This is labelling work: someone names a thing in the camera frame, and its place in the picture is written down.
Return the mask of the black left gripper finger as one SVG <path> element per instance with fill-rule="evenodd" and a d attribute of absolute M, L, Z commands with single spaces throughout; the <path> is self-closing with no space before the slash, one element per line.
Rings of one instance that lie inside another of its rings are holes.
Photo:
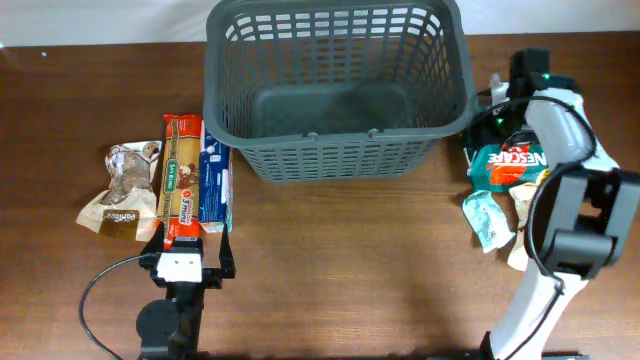
<path fill-rule="evenodd" d="M 221 269 L 221 277 L 224 279 L 234 279 L 236 276 L 236 266 L 229 241 L 229 227 L 227 224 L 223 227 L 219 248 L 219 261 Z"/>
<path fill-rule="evenodd" d="M 159 223 L 155 233 L 140 252 L 140 266 L 154 266 L 164 251 L 164 224 Z"/>

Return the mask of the green Nescafe coffee bag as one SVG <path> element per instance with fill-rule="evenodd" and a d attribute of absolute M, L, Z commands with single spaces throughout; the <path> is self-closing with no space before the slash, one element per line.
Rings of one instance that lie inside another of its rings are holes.
<path fill-rule="evenodd" d="M 524 183 L 535 183 L 548 169 L 546 155 L 526 122 L 504 143 L 477 150 L 469 147 L 469 128 L 462 133 L 462 149 L 468 163 L 467 177 L 475 190 L 507 192 Z"/>

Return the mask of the beige paper pouch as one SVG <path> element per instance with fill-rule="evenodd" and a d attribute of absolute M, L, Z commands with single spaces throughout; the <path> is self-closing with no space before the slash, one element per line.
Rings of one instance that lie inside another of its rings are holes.
<path fill-rule="evenodd" d="M 512 187 L 509 190 L 509 194 L 514 200 L 515 210 L 518 216 L 518 225 L 515 244 L 511 249 L 507 259 L 507 264 L 513 269 L 522 272 L 526 270 L 528 263 L 528 255 L 524 245 L 525 227 L 527 224 L 530 205 L 537 189 L 538 185 L 535 183 L 524 183 L 522 185 Z"/>

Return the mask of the small mint green packet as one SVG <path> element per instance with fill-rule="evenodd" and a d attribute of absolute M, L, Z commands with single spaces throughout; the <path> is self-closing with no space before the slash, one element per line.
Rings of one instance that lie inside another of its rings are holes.
<path fill-rule="evenodd" d="M 515 238 L 502 208 L 490 191 L 479 190 L 470 194 L 462 204 L 462 211 L 479 239 L 484 253 L 507 245 Z"/>

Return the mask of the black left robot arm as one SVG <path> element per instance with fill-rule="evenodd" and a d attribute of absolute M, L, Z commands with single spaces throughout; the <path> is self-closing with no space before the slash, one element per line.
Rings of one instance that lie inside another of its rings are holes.
<path fill-rule="evenodd" d="M 198 349 L 205 292 L 220 289 L 225 279 L 236 276 L 229 230 L 223 228 L 217 268 L 203 265 L 204 247 L 199 237 L 178 236 L 169 249 L 164 245 L 164 226 L 160 225 L 141 251 L 139 266 L 166 293 L 145 305 L 137 316 L 139 357 L 207 359 L 210 354 Z"/>

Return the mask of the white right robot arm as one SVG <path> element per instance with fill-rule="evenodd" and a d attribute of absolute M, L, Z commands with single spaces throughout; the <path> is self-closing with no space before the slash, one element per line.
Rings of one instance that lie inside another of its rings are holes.
<path fill-rule="evenodd" d="M 540 359 L 569 302 L 622 255 L 639 208 L 639 176 L 598 141 L 576 81 L 550 72 L 546 49 L 510 59 L 503 98 L 478 115 L 506 136 L 503 149 L 538 144 L 550 174 L 525 223 L 528 265 L 502 320 L 482 340 L 482 359 Z"/>

